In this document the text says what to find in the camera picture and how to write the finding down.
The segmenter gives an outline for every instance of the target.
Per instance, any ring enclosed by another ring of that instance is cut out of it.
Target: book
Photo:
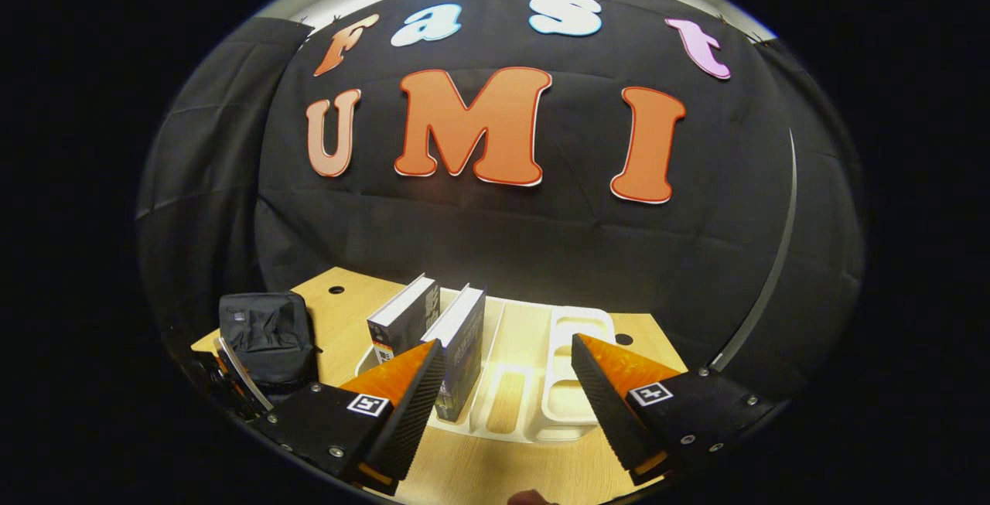
[[[484,329],[485,292],[464,285],[441,317],[421,339],[439,340],[446,360],[446,375],[436,396],[436,417],[457,421],[481,372],[481,335]]]
[[[368,318],[378,363],[417,346],[438,317],[439,284],[423,273]]]

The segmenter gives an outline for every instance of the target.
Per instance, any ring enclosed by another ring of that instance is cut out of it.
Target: hand
[[[558,505],[548,502],[537,490],[520,491],[513,494],[506,505]]]

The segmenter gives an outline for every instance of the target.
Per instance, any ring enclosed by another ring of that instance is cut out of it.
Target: black backpack
[[[294,292],[220,297],[220,336],[272,403],[319,380],[312,319]]]

